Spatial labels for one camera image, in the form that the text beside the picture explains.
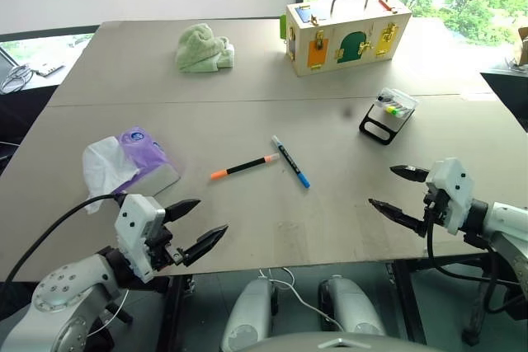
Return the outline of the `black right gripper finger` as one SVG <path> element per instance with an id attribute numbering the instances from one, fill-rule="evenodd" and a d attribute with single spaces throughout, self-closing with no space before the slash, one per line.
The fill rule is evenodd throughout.
<path id="1" fill-rule="evenodd" d="M 408 181 L 423 183 L 429 174 L 427 169 L 410 165 L 396 165 L 390 167 L 392 173 Z"/>
<path id="2" fill-rule="evenodd" d="M 368 199 L 369 203 L 387 219 L 402 225 L 414 231 L 418 236 L 425 237 L 427 234 L 426 223 L 422 220 L 413 218 L 405 214 L 400 208 L 397 208 L 387 202 L 377 199 Z"/>

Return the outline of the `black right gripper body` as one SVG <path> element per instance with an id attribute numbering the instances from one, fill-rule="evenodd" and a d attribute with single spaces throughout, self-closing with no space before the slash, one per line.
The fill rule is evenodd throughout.
<path id="1" fill-rule="evenodd" d="M 429 187 L 428 192 L 424 196 L 423 203 L 425 204 L 423 222 L 418 228 L 418 235 L 425 237 L 428 230 L 433 225 L 445 225 L 446 213 L 450 196 L 443 190 L 436 187 Z"/>

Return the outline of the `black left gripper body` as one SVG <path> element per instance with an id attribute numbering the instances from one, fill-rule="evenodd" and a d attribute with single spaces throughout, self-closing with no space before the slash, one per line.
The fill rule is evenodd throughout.
<path id="1" fill-rule="evenodd" d="M 183 262 L 182 252 L 172 245 L 172 233 L 162 225 L 145 240 L 151 267 L 161 271 L 170 265 Z"/>

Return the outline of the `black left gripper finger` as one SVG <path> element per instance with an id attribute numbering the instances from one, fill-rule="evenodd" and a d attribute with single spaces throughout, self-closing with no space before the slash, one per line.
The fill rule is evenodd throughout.
<path id="1" fill-rule="evenodd" d="M 188 267 L 211 251 L 224 236 L 228 228 L 228 224 L 225 224 L 217 228 L 212 228 L 200 236 L 192 246 L 181 251 L 182 264 Z"/>
<path id="2" fill-rule="evenodd" d="M 179 218 L 182 218 L 191 212 L 199 203 L 199 199 L 184 199 L 175 204 L 167 206 L 164 209 L 165 217 L 163 223 L 172 223 L 177 221 Z"/>

